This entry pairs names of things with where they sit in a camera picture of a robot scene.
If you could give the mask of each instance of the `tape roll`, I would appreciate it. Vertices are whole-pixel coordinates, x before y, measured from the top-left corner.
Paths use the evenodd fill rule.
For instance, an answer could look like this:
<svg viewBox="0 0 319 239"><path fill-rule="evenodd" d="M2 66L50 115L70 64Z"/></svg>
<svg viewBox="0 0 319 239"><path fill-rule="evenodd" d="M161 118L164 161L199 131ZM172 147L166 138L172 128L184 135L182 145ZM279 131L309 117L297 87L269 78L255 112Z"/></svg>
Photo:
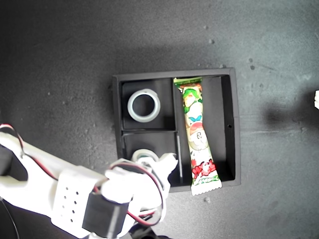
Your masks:
<svg viewBox="0 0 319 239"><path fill-rule="evenodd" d="M151 150L139 149L133 153L132 161L137 162L140 158L151 157L155 162L159 161L159 157Z"/></svg>
<svg viewBox="0 0 319 239"><path fill-rule="evenodd" d="M154 109L147 116L140 116L137 113L135 113L134 110L133 110L134 100L137 97L142 96L142 95L150 96L153 99L153 101L154 101ZM129 111L130 116L133 119L135 119L136 121L141 122L141 123L150 122L150 121L154 120L160 113L160 100L159 100L159 97L158 97L158 95L156 94L155 91L152 91L150 89L143 89L143 90L140 90L140 91L136 91L134 94L131 95L131 97L129 99L128 111Z"/></svg>

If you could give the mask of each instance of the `red wire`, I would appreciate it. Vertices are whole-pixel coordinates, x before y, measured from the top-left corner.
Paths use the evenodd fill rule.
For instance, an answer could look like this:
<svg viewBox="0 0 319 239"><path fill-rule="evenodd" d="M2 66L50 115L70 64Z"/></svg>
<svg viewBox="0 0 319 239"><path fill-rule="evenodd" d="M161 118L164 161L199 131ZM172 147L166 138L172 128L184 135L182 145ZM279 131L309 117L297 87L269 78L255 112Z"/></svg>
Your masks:
<svg viewBox="0 0 319 239"><path fill-rule="evenodd" d="M144 172L145 174L147 174L152 180L153 182L155 183L156 187L158 188L159 190L159 194L160 194L160 199L161 199L161 206L162 206L162 210L164 209L164 198L163 198L163 195L161 193L161 189L160 189L160 185L159 183L157 182L155 176L151 173L149 173L146 169L144 169L143 167L139 166L139 165L136 165L136 164L133 164L133 163L125 163L125 162L121 162L121 163L118 163L118 164L115 164L113 165L112 167L110 167L110 169L113 169L115 167L121 167L121 166L125 166L125 167L133 167L133 168L137 168L139 170L141 170L142 172ZM142 219L141 217L139 216L135 216L134 214L132 214L131 212L127 212L128 215L133 218L135 221L137 221L138 223L142 224L142 225L145 225L147 227L152 227L152 226L155 226L156 224L158 224L161 220L161 216L160 218L155 222L155 223L149 223L147 221L145 221L144 219Z"/></svg>
<svg viewBox="0 0 319 239"><path fill-rule="evenodd" d="M139 217L144 217L144 216L149 216L149 215L153 215L155 213L155 211L154 212L150 212L150 213L145 213L145 214L139 214Z"/></svg>
<svg viewBox="0 0 319 239"><path fill-rule="evenodd" d="M2 128L10 128L17 136L18 140L19 140L19 143L20 143L20 146L21 146L21 151L23 152L24 155L30 157L47 175L49 175L51 178L53 178L54 180L58 180L54 175L53 173L50 172L50 170L48 170L39 160L37 160L36 158L34 158L33 156L29 155L29 154L26 154L23 150L23 139L21 138L20 134L13 128L12 125L8 124L8 123L3 123L3 124L0 124L0 129ZM98 187L94 186L93 188L93 191L94 192L98 192L99 189Z"/></svg>

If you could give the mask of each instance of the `white object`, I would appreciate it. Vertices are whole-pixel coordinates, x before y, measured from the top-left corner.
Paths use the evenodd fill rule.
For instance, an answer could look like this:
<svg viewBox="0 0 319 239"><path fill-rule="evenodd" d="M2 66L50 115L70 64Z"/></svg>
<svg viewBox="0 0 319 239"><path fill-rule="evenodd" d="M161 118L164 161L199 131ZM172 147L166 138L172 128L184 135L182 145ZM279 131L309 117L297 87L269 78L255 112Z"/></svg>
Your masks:
<svg viewBox="0 0 319 239"><path fill-rule="evenodd" d="M25 182L9 176L0 176L0 197L14 206L50 217L53 224L78 238L87 235L90 235L90 238L99 238L82 228L88 195L94 185L101 186L100 193L108 200L118 203L130 202L129 211L134 215L139 215L142 209L154 209L161 204L159 191L146 174L115 167L102 175L68 163L24 142L24 152L44 165L58 179L56 181L31 157L21 155L20 143L14 136L0 132L0 145L13 151L28 173L28 180ZM166 199L170 189L167 177L177 165L173 154L164 154L158 162L152 157L142 157L137 163L147 164L150 170L156 173L164 185L162 194ZM134 223L134 219L126 215L118 237L124 236Z"/></svg>
<svg viewBox="0 0 319 239"><path fill-rule="evenodd" d="M140 116L137 113L135 113L135 111L133 110L133 103L134 103L135 99L139 96L142 96L142 95L150 96L154 101L154 109L148 116ZM134 94L131 95L131 97L129 99L128 111L129 111L130 116L134 120L141 122L141 123L150 122L150 121L154 120L160 113L159 97L155 91L150 90L150 89L143 89L140 91L136 91Z"/></svg>
<svg viewBox="0 0 319 239"><path fill-rule="evenodd" d="M52 224L83 238L90 234L82 228L89 194L106 178L90 169L77 166L60 173L51 217Z"/></svg>
<svg viewBox="0 0 319 239"><path fill-rule="evenodd" d="M315 95L315 107L319 109L319 91L316 91Z"/></svg>

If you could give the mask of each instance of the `colorful wrapper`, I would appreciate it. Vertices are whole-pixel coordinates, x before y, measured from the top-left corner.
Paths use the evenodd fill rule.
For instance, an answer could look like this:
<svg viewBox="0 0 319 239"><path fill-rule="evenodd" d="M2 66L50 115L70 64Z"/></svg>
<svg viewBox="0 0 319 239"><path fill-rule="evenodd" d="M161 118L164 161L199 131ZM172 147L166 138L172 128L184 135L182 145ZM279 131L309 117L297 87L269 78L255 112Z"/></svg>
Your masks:
<svg viewBox="0 0 319 239"><path fill-rule="evenodd" d="M203 127L201 77L174 79L183 95L186 133L192 165L192 195L221 188L213 157Z"/></svg>

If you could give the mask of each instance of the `wire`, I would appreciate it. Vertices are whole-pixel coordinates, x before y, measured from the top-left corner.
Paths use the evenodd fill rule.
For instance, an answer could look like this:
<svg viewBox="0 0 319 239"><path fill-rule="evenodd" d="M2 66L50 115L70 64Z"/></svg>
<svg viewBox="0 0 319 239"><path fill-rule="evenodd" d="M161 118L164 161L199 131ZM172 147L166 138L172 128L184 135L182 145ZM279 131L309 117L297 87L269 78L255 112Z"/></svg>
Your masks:
<svg viewBox="0 0 319 239"><path fill-rule="evenodd" d="M150 210L142 211L142 212L140 212L139 216L140 217L144 217L144 216L148 216L148 215L153 215L156 211L157 211L157 208L153 208L153 209L150 209Z"/></svg>
<svg viewBox="0 0 319 239"><path fill-rule="evenodd" d="M3 129L3 128L9 128L11 129L17 136L18 140L19 140L19 143L20 143L20 146L21 146L21 152L22 152L22 155L21 155L21 158L22 156L26 155L28 157L30 157L47 175L49 175L51 178L53 178L54 180L58 180L54 175L53 173L51 173L39 160L37 160L36 158L34 158L33 156L29 155L29 154L26 154L23 150L23 139L21 138L20 134L12 127L12 125L10 124L7 124L7 123L3 123L3 124L0 124L0 129Z"/></svg>
<svg viewBox="0 0 319 239"><path fill-rule="evenodd" d="M144 219L142 219L140 216L136 216L136 215L132 214L129 211L128 211L128 215L130 215L130 217L133 218L138 223L140 223L140 224L142 224L144 226L147 226L147 227L155 226L156 224L161 222L164 219L164 216L165 216L165 213L166 213L166 201L163 198L162 187L161 187L160 183L158 182L157 178L152 173L148 172L142 166L139 166L139 165L134 164L134 163L121 162L121 163L117 163L115 165L112 165L110 167L110 169L113 169L115 167L132 167L132 168L135 168L135 169L138 169L138 170L142 171L143 173L147 174L153 180L153 182L155 183L156 187L159 190L159 195L160 195L160 200L161 200L161 215L160 215L160 218L155 223L149 223L149 222L145 221Z"/></svg>
<svg viewBox="0 0 319 239"><path fill-rule="evenodd" d="M17 238L17 239L20 239L18 229L16 228L15 222L14 222L12 216L11 216L11 213L10 213L9 210L8 210L8 207L7 207L6 204L3 202L3 200L0 200L0 201L2 202L2 204L3 204L3 206L4 206L5 210L6 210L6 212L8 213L8 215L9 215L11 221L12 221L12 224L13 224L14 229L15 229L16 238Z"/></svg>

